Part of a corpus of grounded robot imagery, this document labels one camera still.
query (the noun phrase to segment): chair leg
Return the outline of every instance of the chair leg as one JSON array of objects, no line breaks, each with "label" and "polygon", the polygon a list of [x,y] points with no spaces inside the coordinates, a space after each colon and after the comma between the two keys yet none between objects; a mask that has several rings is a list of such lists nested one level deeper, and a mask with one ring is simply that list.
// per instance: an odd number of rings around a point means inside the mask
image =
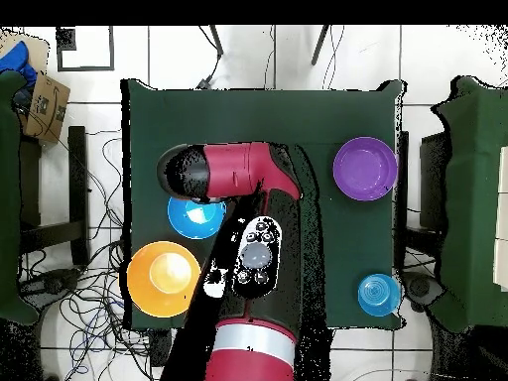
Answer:
[{"label": "chair leg", "polygon": [[324,41],[324,37],[326,37],[326,33],[328,32],[329,25],[323,25],[321,28],[321,33],[319,34],[319,38],[317,39],[316,48],[314,50],[313,60],[311,61],[312,65],[316,65],[319,58],[319,53],[321,51],[322,43]]},{"label": "chair leg", "polygon": [[215,25],[209,25],[211,30],[211,35],[213,36],[213,40],[215,41],[215,46],[217,47],[217,54],[219,57],[224,55],[224,50],[222,49],[222,44],[220,43],[220,39],[218,38],[217,30]]}]

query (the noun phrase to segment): robot control buttons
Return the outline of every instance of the robot control buttons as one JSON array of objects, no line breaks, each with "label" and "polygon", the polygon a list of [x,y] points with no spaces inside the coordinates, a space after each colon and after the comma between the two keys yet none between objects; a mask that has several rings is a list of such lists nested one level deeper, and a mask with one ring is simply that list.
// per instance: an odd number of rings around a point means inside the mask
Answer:
[{"label": "robot control buttons", "polygon": [[254,280],[258,284],[266,284],[268,282],[268,276],[267,276],[267,274],[265,272],[257,272],[254,275]]},{"label": "robot control buttons", "polygon": [[243,248],[240,258],[247,269],[262,269],[272,261],[272,253],[265,244],[253,242]]},{"label": "robot control buttons", "polygon": [[256,229],[258,231],[264,231],[266,228],[268,228],[268,225],[265,222],[256,223]]},{"label": "robot control buttons", "polygon": [[245,272],[244,270],[242,270],[238,274],[238,282],[240,284],[246,284],[247,282],[249,282],[249,274],[247,272]]},{"label": "robot control buttons", "polygon": [[274,240],[274,236],[270,232],[263,232],[261,239],[263,242],[272,242]]},{"label": "robot control buttons", "polygon": [[247,242],[254,242],[254,241],[256,241],[256,238],[257,238],[256,233],[255,233],[255,232],[250,232],[250,233],[248,233],[248,234],[247,234],[247,236],[245,237],[245,240],[246,240]]}]

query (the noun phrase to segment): cardboard box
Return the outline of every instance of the cardboard box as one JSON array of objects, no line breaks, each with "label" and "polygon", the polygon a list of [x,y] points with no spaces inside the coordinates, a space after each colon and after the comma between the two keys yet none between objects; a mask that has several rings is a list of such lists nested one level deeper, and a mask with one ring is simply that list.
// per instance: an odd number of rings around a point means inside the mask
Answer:
[{"label": "cardboard box", "polygon": [[28,119],[20,115],[23,133],[57,143],[64,124],[70,89],[45,75],[37,77]]},{"label": "cardboard box", "polygon": [[48,62],[48,43],[36,37],[9,31],[0,32],[0,58],[17,43],[28,48],[28,63],[37,72],[34,96],[27,116],[20,115],[23,133],[36,139],[57,143],[64,123],[70,89],[45,75]]}]

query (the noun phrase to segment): white stripe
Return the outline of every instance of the white stripe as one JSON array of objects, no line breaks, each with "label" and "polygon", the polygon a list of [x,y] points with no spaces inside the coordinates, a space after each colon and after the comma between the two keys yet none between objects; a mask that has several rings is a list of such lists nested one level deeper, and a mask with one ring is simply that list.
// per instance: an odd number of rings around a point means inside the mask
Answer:
[{"label": "white stripe", "polygon": [[274,356],[291,365],[295,360],[295,344],[285,334],[255,324],[234,323],[217,330],[213,350],[242,349]]}]

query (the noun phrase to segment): table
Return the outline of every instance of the table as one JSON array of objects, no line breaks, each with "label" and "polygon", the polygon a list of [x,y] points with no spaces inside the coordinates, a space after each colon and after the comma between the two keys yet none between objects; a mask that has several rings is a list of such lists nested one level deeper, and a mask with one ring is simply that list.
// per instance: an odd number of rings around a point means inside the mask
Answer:
[{"label": "table", "polygon": [[[299,144],[313,164],[320,190],[328,326],[400,327],[397,317],[371,317],[357,303],[361,279],[392,273],[391,195],[372,202],[352,200],[334,184],[331,168],[340,146],[355,137],[372,136],[394,148],[401,91],[400,81],[365,92],[152,90],[136,80],[123,81],[124,135],[130,138],[130,151],[129,143],[124,144],[123,168],[124,179],[131,181],[124,183],[124,236],[130,239],[126,262],[142,246],[169,240],[187,247],[202,264],[212,246],[213,238],[183,238],[168,222],[168,196],[155,171],[167,149],[181,143]],[[120,283],[126,287],[125,273]],[[126,303],[124,322],[133,329],[178,327],[183,320],[184,315],[149,317]]]}]

